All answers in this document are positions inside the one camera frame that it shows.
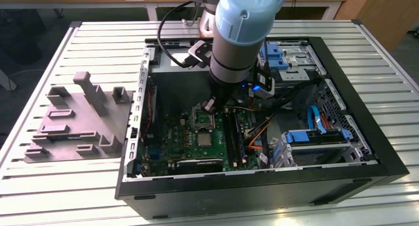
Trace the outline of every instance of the cable connector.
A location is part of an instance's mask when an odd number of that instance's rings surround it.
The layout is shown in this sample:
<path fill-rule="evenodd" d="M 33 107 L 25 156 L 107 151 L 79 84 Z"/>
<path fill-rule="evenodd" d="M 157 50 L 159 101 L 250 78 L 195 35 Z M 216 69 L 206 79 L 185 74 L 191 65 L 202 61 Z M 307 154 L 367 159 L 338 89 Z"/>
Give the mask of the cable connector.
<path fill-rule="evenodd" d="M 193 56 L 188 56 L 184 61 L 181 62 L 181 64 L 188 68 L 193 68 L 197 64 L 200 63 L 200 61 L 197 60 L 197 58 L 195 58 Z"/>

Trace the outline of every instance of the green circuit board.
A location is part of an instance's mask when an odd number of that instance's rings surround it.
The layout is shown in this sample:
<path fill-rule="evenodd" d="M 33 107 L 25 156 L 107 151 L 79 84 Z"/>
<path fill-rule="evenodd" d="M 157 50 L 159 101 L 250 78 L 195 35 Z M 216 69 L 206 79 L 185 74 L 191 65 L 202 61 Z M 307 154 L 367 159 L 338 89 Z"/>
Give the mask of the green circuit board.
<path fill-rule="evenodd" d="M 250 118 L 246 111 L 238 111 L 240 130 L 250 128 Z M 246 157 L 246 163 L 231 166 L 224 137 L 223 113 L 210 116 L 202 109 L 191 109 L 181 114 L 165 114 L 163 124 L 163 144 L 149 162 L 155 176 L 168 174 L 171 163 L 180 160 L 220 159 L 223 171 L 258 169 L 255 155 Z"/>

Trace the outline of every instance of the ram slot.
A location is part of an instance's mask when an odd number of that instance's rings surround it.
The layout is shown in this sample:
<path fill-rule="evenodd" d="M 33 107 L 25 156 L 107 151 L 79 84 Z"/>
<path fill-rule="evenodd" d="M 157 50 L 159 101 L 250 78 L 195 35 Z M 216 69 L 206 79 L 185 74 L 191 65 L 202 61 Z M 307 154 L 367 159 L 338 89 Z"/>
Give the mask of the ram slot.
<path fill-rule="evenodd" d="M 223 113 L 223 124 L 224 124 L 224 138 L 226 138 L 226 147 L 228 153 L 228 163 L 231 167 L 238 167 L 239 163 L 239 156 L 236 151 L 236 144 L 235 144 L 235 126 L 230 119 L 230 114 Z"/>
<path fill-rule="evenodd" d="M 234 121 L 235 121 L 235 138 L 236 138 L 236 147 L 238 147 L 238 155 L 240 157 L 240 162 L 242 164 L 246 163 L 246 153 L 244 153 L 244 145 L 243 145 L 243 137 L 242 137 L 242 130 L 240 130 L 240 123 L 239 123 L 239 118 L 238 118 L 238 114 L 232 113 L 231 116 L 234 117 Z"/>

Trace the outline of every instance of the aluminum table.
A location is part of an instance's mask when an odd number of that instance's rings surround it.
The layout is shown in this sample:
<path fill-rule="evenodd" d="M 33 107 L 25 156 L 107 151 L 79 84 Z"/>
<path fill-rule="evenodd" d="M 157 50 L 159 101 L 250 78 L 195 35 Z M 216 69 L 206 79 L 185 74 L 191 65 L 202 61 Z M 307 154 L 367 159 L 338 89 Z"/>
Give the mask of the aluminum table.
<path fill-rule="evenodd" d="M 336 205 L 145 221 L 113 199 L 120 159 L 27 164 L 51 86 L 77 71 L 104 91 L 136 89 L 145 38 L 159 22 L 73 24 L 0 151 L 0 225 L 390 225 L 419 222 L 419 87 L 363 25 L 351 21 L 276 21 L 271 36 L 320 36 L 360 94 L 410 175 Z M 167 22 L 164 37 L 199 37 L 197 25 Z"/>

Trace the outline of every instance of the black case frame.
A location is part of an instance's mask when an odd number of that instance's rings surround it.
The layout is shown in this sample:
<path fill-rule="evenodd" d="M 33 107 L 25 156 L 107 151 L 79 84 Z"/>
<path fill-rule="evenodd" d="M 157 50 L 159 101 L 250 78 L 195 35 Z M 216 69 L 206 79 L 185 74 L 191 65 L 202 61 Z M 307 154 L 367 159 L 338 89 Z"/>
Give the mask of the black case frame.
<path fill-rule="evenodd" d="M 163 42 L 192 43 L 197 40 L 212 42 L 211 38 L 164 39 Z M 379 164 L 123 182 L 124 149 L 115 198 L 124 200 L 145 219 L 338 203 L 374 185 L 390 183 L 408 174 L 323 39 L 270 37 L 268 40 L 308 41 L 348 108 L 346 112 L 355 119 Z"/>

